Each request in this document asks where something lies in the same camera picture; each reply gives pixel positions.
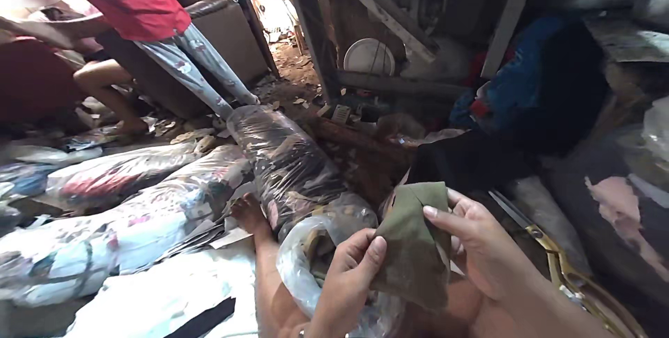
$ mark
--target fingernail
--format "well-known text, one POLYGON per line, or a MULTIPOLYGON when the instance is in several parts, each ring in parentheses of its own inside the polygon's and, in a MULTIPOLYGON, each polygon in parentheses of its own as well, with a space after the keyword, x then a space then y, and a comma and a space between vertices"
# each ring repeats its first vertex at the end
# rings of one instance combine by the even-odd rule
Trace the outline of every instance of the fingernail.
POLYGON ((381 252, 385 250, 386 246, 385 239, 380 236, 377 236, 374 238, 374 240, 372 240, 372 243, 369 246, 372 247, 372 250, 381 252))
POLYGON ((423 214, 428 219, 436 218, 438 212, 439 210, 432 206, 423 206, 423 214))

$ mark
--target green cloth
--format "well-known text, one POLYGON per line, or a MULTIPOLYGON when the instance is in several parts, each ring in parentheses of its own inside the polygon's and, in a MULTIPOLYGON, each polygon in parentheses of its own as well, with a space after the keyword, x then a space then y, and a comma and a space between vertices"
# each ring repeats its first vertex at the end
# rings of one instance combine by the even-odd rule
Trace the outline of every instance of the green cloth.
POLYGON ((388 243, 385 259, 371 289, 395 294, 423 308, 446 306, 451 237, 423 216, 423 206, 448 212, 444 182, 400 185, 385 219, 376 231, 388 243))

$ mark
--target human hand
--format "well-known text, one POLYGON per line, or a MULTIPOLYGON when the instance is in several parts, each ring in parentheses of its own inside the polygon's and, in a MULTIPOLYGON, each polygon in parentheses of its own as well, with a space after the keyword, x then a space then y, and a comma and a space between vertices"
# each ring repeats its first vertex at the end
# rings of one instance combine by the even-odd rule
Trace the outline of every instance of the human hand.
POLYGON ((453 235, 456 265, 486 296, 500 300, 527 276, 539 274, 485 206, 453 189, 448 189, 448 201, 453 214, 431 206, 425 206, 423 213, 453 235))
POLYGON ((344 337, 357 324, 369 285, 379 272, 387 244, 375 230, 357 231, 339 244, 306 337, 344 337))

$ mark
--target scissors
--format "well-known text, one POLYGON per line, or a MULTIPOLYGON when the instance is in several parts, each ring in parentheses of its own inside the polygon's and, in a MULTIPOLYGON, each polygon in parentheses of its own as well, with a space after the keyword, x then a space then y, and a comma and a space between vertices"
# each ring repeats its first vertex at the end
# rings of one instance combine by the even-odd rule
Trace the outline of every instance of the scissors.
POLYGON ((564 250, 551 240, 538 225, 526 217, 497 190, 488 192, 499 206, 527 231, 545 250, 548 256, 548 268, 551 282, 570 300, 599 318, 604 327, 620 338, 648 338, 643 328, 631 313, 610 293, 593 282, 589 277, 578 273, 567 261, 564 250))

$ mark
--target red shirt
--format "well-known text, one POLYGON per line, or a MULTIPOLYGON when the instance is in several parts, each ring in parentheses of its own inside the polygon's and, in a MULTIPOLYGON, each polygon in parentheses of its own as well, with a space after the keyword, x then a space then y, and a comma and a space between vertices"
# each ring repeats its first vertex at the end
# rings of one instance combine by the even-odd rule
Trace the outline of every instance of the red shirt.
POLYGON ((158 41, 183 33, 191 16, 177 0, 88 0, 123 39, 158 41))

